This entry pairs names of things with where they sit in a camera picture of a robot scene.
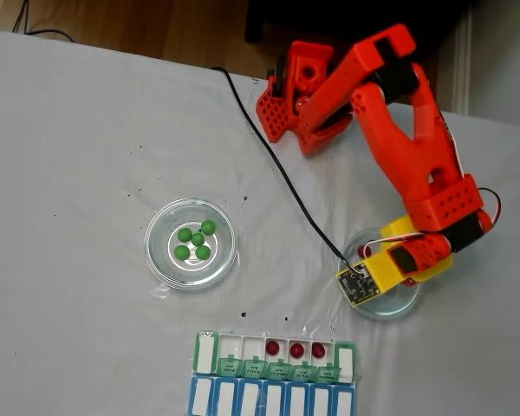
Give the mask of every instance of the green bead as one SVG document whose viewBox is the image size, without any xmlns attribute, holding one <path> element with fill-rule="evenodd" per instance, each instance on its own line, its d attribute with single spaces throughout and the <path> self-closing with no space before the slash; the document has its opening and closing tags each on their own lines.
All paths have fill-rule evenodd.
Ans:
<svg viewBox="0 0 520 416">
<path fill-rule="evenodd" d="M 194 253 L 198 259 L 205 260 L 210 256 L 210 247 L 207 245 L 201 245 L 197 248 L 197 250 Z"/>
<path fill-rule="evenodd" d="M 186 245 L 178 245 L 173 251 L 173 254 L 178 260 L 186 260 L 191 256 L 191 251 Z"/>
<path fill-rule="evenodd" d="M 199 247 L 200 245 L 205 243 L 205 236 L 200 234 L 199 232 L 195 232 L 191 237 L 191 242 L 196 246 Z"/>
<path fill-rule="evenodd" d="M 191 241 L 191 237 L 192 237 L 192 231 L 186 227 L 177 231 L 177 238 L 181 243 L 187 243 L 187 242 Z"/>
<path fill-rule="evenodd" d="M 200 225 L 200 229 L 205 235 L 211 236 L 216 230 L 216 225 L 211 219 L 207 219 L 202 223 L 202 225 Z"/>
</svg>

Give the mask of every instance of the black cable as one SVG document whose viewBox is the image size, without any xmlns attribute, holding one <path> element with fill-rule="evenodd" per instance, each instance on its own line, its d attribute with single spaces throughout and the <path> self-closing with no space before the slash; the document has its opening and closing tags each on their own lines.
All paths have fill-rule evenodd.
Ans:
<svg viewBox="0 0 520 416">
<path fill-rule="evenodd" d="M 58 30 L 58 29 L 32 30 L 30 32 L 27 32 L 25 35 L 34 36 L 34 35 L 40 35 L 41 33 L 57 33 L 58 35 L 66 36 L 71 42 L 77 43 L 66 32 L 62 32 L 61 30 Z"/>
<path fill-rule="evenodd" d="M 296 192 L 295 187 L 291 183 L 291 179 L 289 179 L 289 176 L 285 172 L 285 169 L 283 169 L 282 164 L 280 163 L 279 159 L 277 158 L 276 154 L 273 150 L 271 150 L 270 145 L 266 141 L 266 139 L 260 134 L 260 131 L 255 126 L 254 122 L 250 119 L 249 114 L 244 109 L 243 103 L 241 102 L 241 99 L 239 98 L 239 95 L 237 94 L 237 90 L 235 89 L 235 85 L 233 84 L 233 81 L 231 80 L 231 77 L 227 70 L 225 68 L 221 67 L 214 67 L 211 68 L 215 71 L 219 71 L 225 74 L 225 77 L 227 78 L 227 81 L 229 82 L 229 86 L 231 87 L 231 91 L 233 92 L 233 95 L 235 96 L 235 100 L 237 100 L 237 104 L 241 108 L 241 112 L 243 113 L 244 118 L 249 122 L 250 127 L 252 127 L 252 130 L 254 130 L 254 133 L 256 133 L 257 137 L 262 142 L 263 146 L 266 148 L 268 153 L 270 154 L 271 158 L 273 159 L 274 163 L 276 164 L 277 168 L 279 169 L 279 172 L 281 172 L 283 179 L 285 179 L 285 182 L 287 183 L 287 186 L 289 187 L 291 193 L 296 199 L 296 202 L 298 203 L 298 206 L 301 208 L 302 213 L 304 214 L 304 217 L 309 221 L 310 225 L 312 225 L 312 228 L 318 233 L 318 235 L 322 238 L 324 243 L 334 252 L 334 254 L 342 261 L 344 262 L 347 267 L 350 270 L 353 270 L 353 266 L 347 261 L 347 259 L 341 254 L 341 252 L 337 249 L 337 247 L 334 246 L 333 243 L 329 240 L 329 238 L 323 233 L 322 230 L 320 230 L 320 227 L 315 223 L 314 219 L 310 216 L 308 210 L 306 209 L 306 206 L 304 206 L 304 203 L 301 200 L 301 197 L 299 197 L 298 193 Z"/>
<path fill-rule="evenodd" d="M 16 23 L 14 24 L 14 28 L 12 29 L 12 32 L 16 33 L 19 30 L 19 26 L 21 24 L 21 19 L 23 18 L 23 12 L 25 13 L 25 24 L 23 28 L 23 33 L 28 36 L 35 36 L 40 35 L 42 33 L 56 33 L 58 35 L 62 35 L 67 37 L 72 43 L 76 43 L 76 41 L 73 40 L 73 37 L 68 35 L 66 32 L 58 29 L 39 29 L 39 30 L 31 30 L 27 31 L 27 28 L 29 26 L 29 0 L 23 0 L 23 4 L 21 7 L 21 10 L 19 11 L 19 15 L 17 16 Z"/>
<path fill-rule="evenodd" d="M 497 211 L 495 212 L 495 215 L 493 216 L 493 219 L 492 219 L 493 226 L 495 226 L 495 224 L 499 220 L 499 217 L 501 216 L 501 205 L 502 205 L 501 204 L 501 197 L 499 197 L 499 194 L 496 193 L 495 191 L 493 191 L 490 188 L 478 188 L 478 189 L 480 191 L 491 192 L 493 194 L 493 196 L 495 197 L 495 199 L 497 200 Z"/>
<path fill-rule="evenodd" d="M 27 0 L 27 10 L 25 10 L 25 26 L 23 27 L 23 33 L 27 35 L 27 22 L 29 21 L 29 0 Z"/>
<path fill-rule="evenodd" d="M 19 23 L 21 23 L 21 19 L 23 17 L 23 12 L 25 11 L 25 5 L 29 2 L 29 0 L 23 0 L 23 4 L 21 5 L 21 10 L 19 10 L 19 15 L 17 15 L 16 22 L 14 23 L 14 27 L 11 30 L 12 33 L 17 33 L 19 30 Z"/>
</svg>

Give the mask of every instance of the petri dish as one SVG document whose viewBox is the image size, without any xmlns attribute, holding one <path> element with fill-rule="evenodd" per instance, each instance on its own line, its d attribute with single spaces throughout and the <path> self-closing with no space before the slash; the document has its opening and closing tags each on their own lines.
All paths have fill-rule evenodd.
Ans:
<svg viewBox="0 0 520 416">
<path fill-rule="evenodd" d="M 196 257 L 192 242 L 182 243 L 177 233 L 184 227 L 197 232 L 211 219 L 216 232 L 205 235 L 204 245 L 211 254 L 205 260 Z M 191 256 L 179 260 L 173 255 L 178 245 L 186 245 Z M 175 289 L 202 289 L 224 277 L 237 254 L 237 233 L 224 212 L 214 204 L 200 199 L 180 199 L 159 210 L 150 221 L 145 234 L 146 260 L 151 272 Z"/>
<path fill-rule="evenodd" d="M 342 248 L 341 253 L 351 263 L 355 264 L 361 260 L 358 249 L 368 241 L 381 238 L 380 230 L 372 228 L 364 230 L 354 235 Z M 379 251 L 379 244 L 370 244 L 372 253 Z M 337 263 L 337 271 L 342 271 L 347 266 L 342 260 Z M 422 296 L 423 284 L 418 283 L 414 286 L 398 284 L 383 295 L 376 296 L 374 299 L 364 302 L 353 309 L 360 315 L 373 320 L 389 320 L 399 318 L 410 313 Z"/>
</svg>

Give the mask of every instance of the white tablecloth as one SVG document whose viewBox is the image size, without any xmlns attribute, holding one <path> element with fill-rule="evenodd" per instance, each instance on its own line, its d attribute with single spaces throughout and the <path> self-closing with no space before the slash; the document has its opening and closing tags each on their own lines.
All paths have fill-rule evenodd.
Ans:
<svg viewBox="0 0 520 416">
<path fill-rule="evenodd" d="M 265 81 L 234 80 L 253 114 Z M 357 342 L 360 416 L 520 415 L 520 128 L 446 119 L 503 215 L 412 315 L 375 323 L 345 302 L 223 75 L 0 34 L 0 415 L 182 415 L 204 328 Z M 273 147 L 337 246 L 403 215 L 355 123 L 311 159 L 292 133 Z M 202 293 L 146 266 L 148 221 L 185 197 L 239 235 Z"/>
</svg>

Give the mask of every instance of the red bead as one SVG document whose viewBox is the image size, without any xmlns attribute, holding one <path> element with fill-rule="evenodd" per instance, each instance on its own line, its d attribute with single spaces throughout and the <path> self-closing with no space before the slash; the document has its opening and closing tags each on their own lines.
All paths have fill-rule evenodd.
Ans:
<svg viewBox="0 0 520 416">
<path fill-rule="evenodd" d="M 312 355 L 315 358 L 322 358 L 326 354 L 326 348 L 320 342 L 314 342 L 312 344 Z"/>
<path fill-rule="evenodd" d="M 358 250 L 356 251 L 358 253 L 358 257 L 360 258 L 366 258 L 372 256 L 372 249 L 370 249 L 370 246 L 366 247 L 366 257 L 364 257 L 364 245 L 360 245 L 358 247 Z"/>
<path fill-rule="evenodd" d="M 289 352 L 291 354 L 291 357 L 298 360 L 304 355 L 304 347 L 298 342 L 295 342 L 293 345 L 291 345 Z"/>
<path fill-rule="evenodd" d="M 275 341 L 268 341 L 266 343 L 266 353 L 268 355 L 277 355 L 279 353 L 279 344 Z"/>
</svg>

